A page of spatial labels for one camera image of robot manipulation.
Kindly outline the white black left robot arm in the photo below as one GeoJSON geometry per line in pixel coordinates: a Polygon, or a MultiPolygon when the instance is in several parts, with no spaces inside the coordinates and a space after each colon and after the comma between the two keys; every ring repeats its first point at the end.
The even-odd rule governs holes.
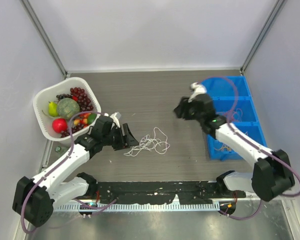
{"type": "Polygon", "coordinates": [[[12,209],[21,221],[39,228],[53,211],[72,199],[90,200],[98,190],[97,180],[84,172],[69,182],[65,179],[78,167],[111,146],[115,151],[138,146],[128,124],[120,125],[117,115],[98,117],[89,131],[73,140],[69,150],[50,167],[32,178],[22,177],[16,185],[12,209]]]}

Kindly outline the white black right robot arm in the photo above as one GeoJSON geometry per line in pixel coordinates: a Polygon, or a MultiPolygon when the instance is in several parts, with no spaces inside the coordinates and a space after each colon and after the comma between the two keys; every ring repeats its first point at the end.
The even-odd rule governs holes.
{"type": "Polygon", "coordinates": [[[224,115],[216,113],[208,94],[182,97],[174,113],[179,119],[198,121],[206,135],[229,146],[252,167],[251,173],[230,170],[220,175],[215,186],[220,197],[243,191],[269,202],[295,185],[287,153],[281,149],[273,151],[243,134],[224,115]]]}

